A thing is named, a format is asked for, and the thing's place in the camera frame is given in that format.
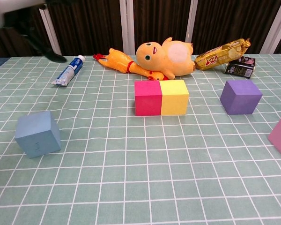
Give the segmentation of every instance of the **yellow cube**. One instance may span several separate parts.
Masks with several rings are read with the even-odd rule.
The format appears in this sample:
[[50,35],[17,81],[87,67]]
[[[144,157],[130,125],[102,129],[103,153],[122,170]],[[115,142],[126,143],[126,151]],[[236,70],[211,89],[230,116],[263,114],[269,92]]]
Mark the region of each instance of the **yellow cube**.
[[160,81],[163,94],[161,115],[185,115],[189,92],[184,80]]

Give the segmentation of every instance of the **purple cube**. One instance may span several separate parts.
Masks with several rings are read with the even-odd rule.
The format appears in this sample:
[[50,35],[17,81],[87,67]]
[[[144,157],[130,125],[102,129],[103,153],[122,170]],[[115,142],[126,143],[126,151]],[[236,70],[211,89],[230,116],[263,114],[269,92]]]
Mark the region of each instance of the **purple cube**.
[[251,80],[226,81],[220,101],[227,114],[252,114],[262,97]]

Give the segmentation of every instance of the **toothpaste cap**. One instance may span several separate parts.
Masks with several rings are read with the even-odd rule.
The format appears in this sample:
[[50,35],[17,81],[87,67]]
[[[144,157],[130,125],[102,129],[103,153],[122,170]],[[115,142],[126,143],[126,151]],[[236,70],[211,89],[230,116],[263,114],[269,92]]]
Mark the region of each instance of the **toothpaste cap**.
[[78,57],[77,57],[77,58],[81,59],[81,60],[82,60],[82,62],[84,62],[84,61],[85,61],[85,57],[84,57],[84,56],[82,56],[82,55],[78,55]]

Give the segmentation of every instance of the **stuffed toy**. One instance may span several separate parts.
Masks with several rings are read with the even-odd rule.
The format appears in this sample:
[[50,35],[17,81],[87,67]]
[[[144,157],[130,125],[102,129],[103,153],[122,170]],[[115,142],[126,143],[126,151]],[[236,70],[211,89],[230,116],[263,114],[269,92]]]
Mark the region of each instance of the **stuffed toy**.
[[143,43],[136,51],[136,61],[144,69],[162,72],[168,79],[184,76],[195,71],[191,60],[192,44],[172,41],[169,37],[162,45],[157,42]]
[[93,58],[98,60],[98,62],[103,66],[115,69],[121,73],[135,73],[146,76],[149,80],[168,80],[168,78],[165,77],[161,72],[148,71],[140,67],[133,61],[131,57],[129,57],[125,53],[113,48],[109,49],[108,56],[95,54]]

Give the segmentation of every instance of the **table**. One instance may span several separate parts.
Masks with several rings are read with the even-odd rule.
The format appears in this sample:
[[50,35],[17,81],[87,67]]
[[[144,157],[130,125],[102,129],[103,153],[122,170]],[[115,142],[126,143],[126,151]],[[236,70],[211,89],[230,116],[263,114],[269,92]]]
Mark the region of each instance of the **table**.
[[[247,56],[263,93],[252,115],[226,114],[224,84],[243,78],[221,65],[178,78],[190,91],[187,115],[167,117],[135,117],[133,84],[146,78],[91,56],[66,88],[51,81],[67,64],[9,59],[0,67],[0,225],[281,225],[281,154],[267,139],[281,118],[281,54]],[[45,110],[62,150],[29,159],[15,125]]]

